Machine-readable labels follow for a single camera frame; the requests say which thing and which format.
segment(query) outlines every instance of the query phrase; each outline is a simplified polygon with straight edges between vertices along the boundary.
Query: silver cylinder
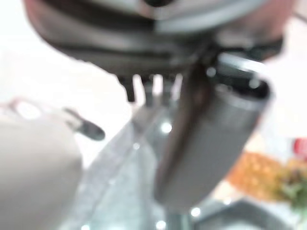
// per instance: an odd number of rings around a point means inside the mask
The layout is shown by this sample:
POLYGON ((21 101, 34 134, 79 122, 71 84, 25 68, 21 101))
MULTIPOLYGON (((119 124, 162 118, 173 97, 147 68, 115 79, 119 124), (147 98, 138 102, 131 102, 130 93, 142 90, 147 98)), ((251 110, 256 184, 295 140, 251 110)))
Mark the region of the silver cylinder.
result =
MULTIPOLYGON (((208 83, 204 83, 203 91, 202 103, 193 103, 195 96, 187 100, 182 95, 155 178, 155 198, 175 212, 188 211, 223 179, 240 155, 270 95, 265 82, 257 89, 225 85, 208 89, 208 83)), ((190 92, 196 95, 200 91, 190 92)))

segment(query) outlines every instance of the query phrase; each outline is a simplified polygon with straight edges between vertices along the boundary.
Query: sink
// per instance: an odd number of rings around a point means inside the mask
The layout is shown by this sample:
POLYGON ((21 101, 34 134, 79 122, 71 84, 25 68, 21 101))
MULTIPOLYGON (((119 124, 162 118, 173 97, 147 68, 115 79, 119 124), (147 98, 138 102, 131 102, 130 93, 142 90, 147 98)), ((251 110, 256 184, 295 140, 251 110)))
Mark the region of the sink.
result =
POLYGON ((280 218, 263 208, 240 200, 224 206, 195 223, 195 230, 290 230, 280 218))
POLYGON ((60 230, 290 230, 256 202, 209 198, 199 215, 168 213, 153 199, 153 180, 174 111, 148 108, 106 146, 88 170, 76 206, 60 230))

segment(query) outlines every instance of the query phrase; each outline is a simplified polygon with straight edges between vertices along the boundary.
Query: red object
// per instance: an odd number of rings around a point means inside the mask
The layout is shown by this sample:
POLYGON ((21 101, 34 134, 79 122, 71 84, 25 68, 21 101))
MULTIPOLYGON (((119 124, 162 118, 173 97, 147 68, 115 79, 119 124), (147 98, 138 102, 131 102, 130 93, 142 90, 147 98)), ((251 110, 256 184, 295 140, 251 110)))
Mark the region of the red object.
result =
POLYGON ((307 138, 297 138, 293 144, 293 151, 299 158, 307 160, 307 138))

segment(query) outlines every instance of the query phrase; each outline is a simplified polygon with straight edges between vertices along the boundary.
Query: pineapple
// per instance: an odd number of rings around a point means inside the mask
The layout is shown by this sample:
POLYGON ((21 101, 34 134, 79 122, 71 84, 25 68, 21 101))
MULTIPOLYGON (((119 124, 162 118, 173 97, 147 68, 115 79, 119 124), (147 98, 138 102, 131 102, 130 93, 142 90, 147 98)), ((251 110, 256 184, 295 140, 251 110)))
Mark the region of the pineapple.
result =
POLYGON ((287 164, 261 153, 245 152, 226 177, 241 192, 267 202, 287 202, 307 215, 307 163, 290 159, 287 164))

